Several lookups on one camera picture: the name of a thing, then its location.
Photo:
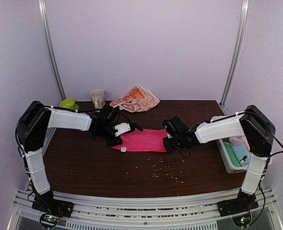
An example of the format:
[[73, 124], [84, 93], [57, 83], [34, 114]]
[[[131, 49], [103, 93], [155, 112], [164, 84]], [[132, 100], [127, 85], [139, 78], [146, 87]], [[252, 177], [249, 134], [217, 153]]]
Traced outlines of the green rolled towel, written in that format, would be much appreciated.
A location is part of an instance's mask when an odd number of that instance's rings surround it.
[[240, 163], [236, 157], [236, 155], [234, 154], [234, 151], [232, 150], [231, 148], [231, 144], [229, 142], [224, 142], [224, 146], [227, 150], [227, 153], [228, 153], [228, 156], [232, 162], [232, 164], [235, 166], [235, 167], [240, 167]]

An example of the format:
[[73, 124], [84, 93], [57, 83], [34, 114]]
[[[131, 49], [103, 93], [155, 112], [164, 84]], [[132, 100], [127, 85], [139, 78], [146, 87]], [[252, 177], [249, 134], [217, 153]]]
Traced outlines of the aluminium frame post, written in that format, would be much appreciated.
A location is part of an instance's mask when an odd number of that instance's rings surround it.
[[64, 87], [61, 81], [61, 77], [59, 74], [59, 69], [56, 61], [56, 55], [52, 43], [52, 37], [51, 37], [51, 31], [49, 27], [49, 21], [48, 21], [48, 14], [47, 14], [47, 6], [46, 6], [46, 1], [45, 0], [39, 0], [38, 1], [38, 6], [39, 6], [39, 13], [43, 25], [43, 30], [44, 30], [44, 36], [46, 40], [46, 45], [47, 45], [47, 51], [48, 51], [48, 57], [49, 61], [51, 64], [53, 76], [55, 79], [55, 83], [57, 86], [57, 90], [60, 94], [60, 97], [62, 100], [66, 99]]
[[234, 87], [234, 83], [236, 81], [236, 76], [240, 65], [240, 55], [244, 47], [246, 33], [247, 33], [249, 8], [250, 8], [250, 1], [243, 0], [241, 5], [241, 12], [239, 17], [234, 52], [232, 55], [232, 60], [227, 75], [227, 80], [224, 87], [223, 95], [220, 101], [220, 106], [224, 111], [227, 110], [227, 104], [231, 98], [232, 90]]

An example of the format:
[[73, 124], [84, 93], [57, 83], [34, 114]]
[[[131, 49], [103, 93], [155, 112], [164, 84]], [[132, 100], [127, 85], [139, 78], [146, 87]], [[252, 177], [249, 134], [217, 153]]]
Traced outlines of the orange patterned towel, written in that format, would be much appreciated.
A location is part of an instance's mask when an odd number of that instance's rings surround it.
[[122, 99], [114, 100], [109, 103], [113, 108], [130, 113], [146, 112], [160, 103], [160, 100], [150, 91], [140, 85], [134, 86]]

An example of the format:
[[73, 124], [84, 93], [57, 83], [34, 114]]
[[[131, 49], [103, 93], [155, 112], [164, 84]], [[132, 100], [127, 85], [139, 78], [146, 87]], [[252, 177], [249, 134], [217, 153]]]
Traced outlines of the pink microfiber towel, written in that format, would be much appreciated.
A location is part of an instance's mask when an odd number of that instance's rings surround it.
[[165, 130], [135, 130], [121, 135], [122, 144], [111, 148], [129, 152], [166, 152], [163, 144], [163, 139], [166, 137]]

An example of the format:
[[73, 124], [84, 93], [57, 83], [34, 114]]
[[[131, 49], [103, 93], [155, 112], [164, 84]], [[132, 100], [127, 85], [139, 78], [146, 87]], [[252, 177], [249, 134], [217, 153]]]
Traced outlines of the right aluminium frame post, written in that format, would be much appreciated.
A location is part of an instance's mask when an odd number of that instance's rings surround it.
[[227, 104], [231, 98], [232, 90], [234, 87], [234, 83], [236, 81], [236, 76], [240, 65], [240, 55], [244, 47], [246, 33], [247, 33], [249, 8], [250, 8], [250, 1], [243, 0], [241, 5], [241, 12], [239, 17], [234, 52], [232, 55], [232, 60], [227, 75], [227, 80], [224, 87], [223, 95], [220, 101], [220, 106], [224, 111], [227, 110]]

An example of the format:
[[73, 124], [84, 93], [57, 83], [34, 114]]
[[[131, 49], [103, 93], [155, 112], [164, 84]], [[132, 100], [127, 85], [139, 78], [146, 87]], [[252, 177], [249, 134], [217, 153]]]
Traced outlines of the green plastic plate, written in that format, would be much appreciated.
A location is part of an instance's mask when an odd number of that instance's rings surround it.
[[71, 108], [70, 108], [71, 110], [79, 110], [79, 106], [78, 106], [78, 104], [74, 104]]

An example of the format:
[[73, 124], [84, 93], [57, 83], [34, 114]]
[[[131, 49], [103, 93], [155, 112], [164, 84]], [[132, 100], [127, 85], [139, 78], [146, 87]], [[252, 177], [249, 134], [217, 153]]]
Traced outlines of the light pink rolled towel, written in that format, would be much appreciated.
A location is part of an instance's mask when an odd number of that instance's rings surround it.
[[250, 146], [248, 144], [248, 140], [247, 140], [246, 136], [242, 136], [241, 140], [244, 143], [244, 145], [246, 146], [247, 150], [250, 151]]

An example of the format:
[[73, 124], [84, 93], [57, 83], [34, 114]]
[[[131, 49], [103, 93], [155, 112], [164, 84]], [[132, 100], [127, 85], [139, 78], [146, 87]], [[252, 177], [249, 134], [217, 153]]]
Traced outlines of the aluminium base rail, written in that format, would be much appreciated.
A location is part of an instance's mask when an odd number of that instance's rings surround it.
[[[44, 230], [42, 212], [32, 209], [31, 188], [18, 189], [5, 230]], [[63, 217], [52, 230], [241, 230], [240, 213], [221, 217], [217, 203], [235, 198], [237, 189], [159, 198], [108, 198], [54, 192], [55, 198], [74, 204], [70, 218]], [[283, 230], [272, 189], [264, 189], [266, 203], [261, 216], [243, 230]]]

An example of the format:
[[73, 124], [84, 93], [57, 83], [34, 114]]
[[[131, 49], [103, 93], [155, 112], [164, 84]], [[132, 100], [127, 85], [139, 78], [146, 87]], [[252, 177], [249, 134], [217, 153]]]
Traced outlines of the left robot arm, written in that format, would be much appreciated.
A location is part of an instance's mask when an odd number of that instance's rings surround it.
[[18, 150], [24, 160], [35, 198], [32, 208], [53, 215], [70, 217], [74, 204], [56, 200], [47, 179], [43, 147], [50, 128], [89, 131], [94, 137], [103, 137], [113, 145], [121, 143], [120, 136], [132, 131], [129, 123], [115, 123], [119, 114], [113, 108], [79, 112], [61, 107], [43, 105], [33, 101], [19, 118], [15, 128]]

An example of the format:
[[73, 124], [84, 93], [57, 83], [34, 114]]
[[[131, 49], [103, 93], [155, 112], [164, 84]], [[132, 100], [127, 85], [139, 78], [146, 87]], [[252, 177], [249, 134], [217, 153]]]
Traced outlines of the white plastic basket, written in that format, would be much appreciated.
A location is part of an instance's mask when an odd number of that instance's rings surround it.
[[219, 152], [229, 174], [246, 171], [250, 161], [250, 153], [241, 138], [229, 138], [228, 141], [217, 140]]

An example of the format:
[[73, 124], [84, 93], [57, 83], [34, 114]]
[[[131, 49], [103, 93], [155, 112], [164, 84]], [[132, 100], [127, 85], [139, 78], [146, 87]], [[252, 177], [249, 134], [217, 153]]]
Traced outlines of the blue cartoon rolled towel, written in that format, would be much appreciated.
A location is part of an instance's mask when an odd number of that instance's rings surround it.
[[250, 153], [246, 148], [243, 139], [240, 137], [230, 137], [229, 143], [240, 166], [248, 166], [250, 161]]

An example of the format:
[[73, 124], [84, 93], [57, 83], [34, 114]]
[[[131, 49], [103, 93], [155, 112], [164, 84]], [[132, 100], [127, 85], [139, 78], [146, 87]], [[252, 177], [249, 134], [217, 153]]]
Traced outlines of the beige ceramic mug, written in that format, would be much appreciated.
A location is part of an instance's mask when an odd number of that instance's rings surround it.
[[105, 105], [105, 92], [101, 89], [92, 90], [89, 93], [95, 109], [102, 109]]

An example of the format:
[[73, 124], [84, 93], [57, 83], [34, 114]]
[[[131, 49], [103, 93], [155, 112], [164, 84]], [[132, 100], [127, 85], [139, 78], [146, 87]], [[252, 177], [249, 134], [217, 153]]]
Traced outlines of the green plastic bowl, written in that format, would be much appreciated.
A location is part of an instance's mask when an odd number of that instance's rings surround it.
[[73, 110], [75, 108], [75, 100], [74, 99], [65, 99], [59, 104], [62, 108], [67, 108]]

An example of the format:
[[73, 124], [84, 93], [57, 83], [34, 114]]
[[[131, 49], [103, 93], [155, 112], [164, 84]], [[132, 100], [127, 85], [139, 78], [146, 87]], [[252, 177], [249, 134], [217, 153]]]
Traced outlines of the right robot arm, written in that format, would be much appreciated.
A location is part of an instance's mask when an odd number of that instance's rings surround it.
[[167, 152], [190, 150], [192, 147], [223, 138], [245, 136], [250, 147], [250, 160], [238, 195], [218, 202], [220, 216], [248, 212], [257, 208], [255, 192], [268, 167], [275, 134], [274, 124], [255, 106], [230, 116], [217, 116], [188, 127], [178, 116], [163, 121]]

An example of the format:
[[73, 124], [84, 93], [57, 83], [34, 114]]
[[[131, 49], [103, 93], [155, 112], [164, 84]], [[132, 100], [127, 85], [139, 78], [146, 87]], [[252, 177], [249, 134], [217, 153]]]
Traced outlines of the left aluminium frame post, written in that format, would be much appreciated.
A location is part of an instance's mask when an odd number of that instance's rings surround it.
[[46, 6], [46, 1], [45, 0], [39, 0], [38, 1], [38, 6], [39, 6], [39, 13], [43, 25], [43, 30], [44, 30], [44, 36], [46, 40], [46, 45], [47, 45], [47, 51], [48, 51], [48, 57], [49, 61], [51, 64], [53, 76], [55, 79], [55, 83], [57, 86], [57, 90], [60, 94], [60, 97], [62, 100], [66, 99], [64, 87], [61, 81], [61, 77], [59, 74], [59, 69], [56, 61], [56, 55], [52, 43], [52, 37], [51, 37], [51, 31], [49, 27], [49, 21], [48, 21], [48, 14], [47, 14], [47, 6]]

